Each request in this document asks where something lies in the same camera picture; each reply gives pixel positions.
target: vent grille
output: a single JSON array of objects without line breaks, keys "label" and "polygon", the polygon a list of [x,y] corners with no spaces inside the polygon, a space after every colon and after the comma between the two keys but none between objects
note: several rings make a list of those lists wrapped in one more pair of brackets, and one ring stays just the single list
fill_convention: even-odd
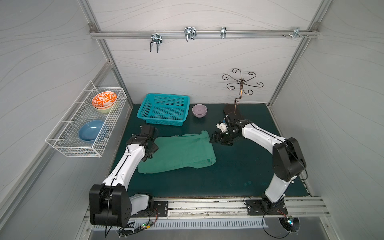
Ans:
[{"label": "vent grille", "polygon": [[[134,228],[139,227],[147,220],[135,220]],[[161,219],[149,230],[156,229],[239,229],[239,228],[262,228],[262,218],[212,218],[212,219]],[[103,230],[105,226],[93,226],[93,230]]]}]

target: metal hook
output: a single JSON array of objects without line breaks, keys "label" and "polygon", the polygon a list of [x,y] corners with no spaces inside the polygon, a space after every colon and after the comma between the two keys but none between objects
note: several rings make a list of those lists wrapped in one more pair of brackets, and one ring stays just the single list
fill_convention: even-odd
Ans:
[{"label": "metal hook", "polygon": [[226,34],[227,34],[227,28],[222,27],[221,28],[221,35],[220,35],[221,39],[224,39]]},{"label": "metal hook", "polygon": [[156,44],[156,52],[159,53],[160,43],[163,43],[163,38],[156,33],[151,36],[151,42],[149,43],[150,52],[152,52],[152,46],[154,43]]},{"label": "metal hook", "polygon": [[295,39],[296,37],[302,37],[302,38],[305,38],[305,36],[301,35],[301,34],[299,33],[299,31],[300,31],[300,28],[297,27],[297,28],[293,31],[293,33],[290,34],[290,37],[291,37],[292,39]]},{"label": "metal hook", "polygon": [[189,39],[195,40],[195,37],[197,35],[196,28],[190,26],[184,29],[185,39],[188,41]]}]

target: cloth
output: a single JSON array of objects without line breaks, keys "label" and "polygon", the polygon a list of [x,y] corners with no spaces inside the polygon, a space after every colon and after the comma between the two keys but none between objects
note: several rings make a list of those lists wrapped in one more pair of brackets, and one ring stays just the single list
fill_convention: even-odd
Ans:
[{"label": "cloth", "polygon": [[211,166],[216,162],[216,156],[209,139],[207,131],[201,131],[201,134],[158,137],[155,143],[159,149],[153,154],[153,158],[139,163],[139,173]]}]

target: blue bowl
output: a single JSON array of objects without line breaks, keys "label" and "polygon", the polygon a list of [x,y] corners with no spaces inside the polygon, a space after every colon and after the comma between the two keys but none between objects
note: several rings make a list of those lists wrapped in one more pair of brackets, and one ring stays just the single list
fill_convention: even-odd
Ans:
[{"label": "blue bowl", "polygon": [[[84,124],[79,130],[79,138],[86,143],[94,143],[97,135],[103,127],[103,120],[93,120]],[[107,125],[104,126],[98,140],[103,140],[107,135],[109,128]]]}]

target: white wire basket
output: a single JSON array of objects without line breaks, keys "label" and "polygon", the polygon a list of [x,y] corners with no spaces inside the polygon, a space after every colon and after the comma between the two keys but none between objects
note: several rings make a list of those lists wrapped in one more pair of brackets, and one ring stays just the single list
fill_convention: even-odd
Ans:
[{"label": "white wire basket", "polygon": [[[92,99],[105,91],[116,93],[117,98],[113,110],[104,114],[92,106]],[[67,157],[102,157],[126,101],[122,88],[95,87],[90,82],[45,141]],[[92,120],[102,120],[104,124],[94,143],[87,143],[79,138],[78,133]]]}]

